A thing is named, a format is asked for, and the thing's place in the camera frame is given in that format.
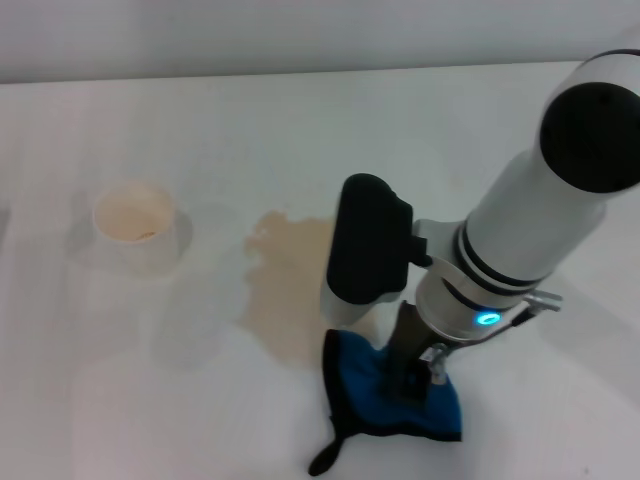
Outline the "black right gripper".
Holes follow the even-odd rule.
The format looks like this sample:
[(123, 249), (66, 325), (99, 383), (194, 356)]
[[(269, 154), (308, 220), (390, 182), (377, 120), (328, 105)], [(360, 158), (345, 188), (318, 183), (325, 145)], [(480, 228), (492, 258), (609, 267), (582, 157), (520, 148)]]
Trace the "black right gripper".
[(431, 384), (428, 366), (409, 366), (436, 342), (436, 333), (422, 320), (417, 307), (402, 301), (396, 323), (386, 345), (390, 373), (403, 373), (400, 397), (406, 401), (425, 401)]

